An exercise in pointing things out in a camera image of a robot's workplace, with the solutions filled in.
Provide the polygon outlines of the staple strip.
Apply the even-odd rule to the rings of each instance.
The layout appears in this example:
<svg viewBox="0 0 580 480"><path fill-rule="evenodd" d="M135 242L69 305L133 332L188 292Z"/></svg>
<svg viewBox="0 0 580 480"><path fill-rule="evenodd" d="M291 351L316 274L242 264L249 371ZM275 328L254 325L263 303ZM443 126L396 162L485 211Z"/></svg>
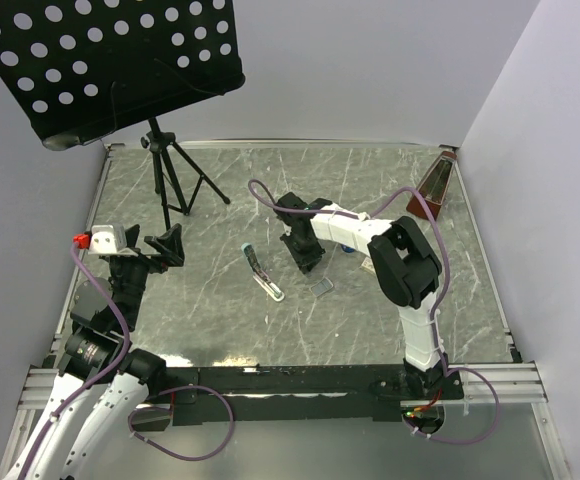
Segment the staple strip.
<svg viewBox="0 0 580 480"><path fill-rule="evenodd" d="M310 290L315 297L321 297L330 292L333 288L334 284L332 281L328 278L323 278L318 283L314 284Z"/></svg>

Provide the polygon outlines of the light blue white stapler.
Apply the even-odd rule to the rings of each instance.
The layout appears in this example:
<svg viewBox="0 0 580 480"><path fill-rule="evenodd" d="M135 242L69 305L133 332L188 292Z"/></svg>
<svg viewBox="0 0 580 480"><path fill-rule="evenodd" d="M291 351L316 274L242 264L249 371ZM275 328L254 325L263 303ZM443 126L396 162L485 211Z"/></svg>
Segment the light blue white stapler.
<svg viewBox="0 0 580 480"><path fill-rule="evenodd" d="M241 245L241 251L252 270L254 280L259 284L259 286L275 302L283 301L285 299L284 292L270 278L268 273L264 271L261 263L258 260L254 247L250 243L244 243Z"/></svg>

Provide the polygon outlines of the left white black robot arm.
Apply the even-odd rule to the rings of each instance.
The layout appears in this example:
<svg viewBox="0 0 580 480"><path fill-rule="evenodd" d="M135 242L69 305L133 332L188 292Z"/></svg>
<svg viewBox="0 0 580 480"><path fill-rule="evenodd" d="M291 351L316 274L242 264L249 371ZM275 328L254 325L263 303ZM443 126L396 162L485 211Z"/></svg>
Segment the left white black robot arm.
<svg viewBox="0 0 580 480"><path fill-rule="evenodd" d="M175 224L137 247L140 228L95 225L74 236L71 256L85 276L70 313L72 332L49 398L9 479L83 479L121 421L143 401L162 398L166 362L136 349L134 331L149 275L184 264Z"/></svg>

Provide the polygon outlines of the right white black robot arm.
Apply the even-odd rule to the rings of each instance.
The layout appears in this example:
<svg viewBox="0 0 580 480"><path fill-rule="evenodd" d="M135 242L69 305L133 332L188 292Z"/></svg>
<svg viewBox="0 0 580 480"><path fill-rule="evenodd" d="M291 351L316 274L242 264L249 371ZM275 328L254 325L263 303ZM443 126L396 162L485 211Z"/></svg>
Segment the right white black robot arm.
<svg viewBox="0 0 580 480"><path fill-rule="evenodd" d="M184 265L148 280L138 347L175 366L406 363L414 396L440 388L447 257L412 217L264 193L182 241Z"/></svg>

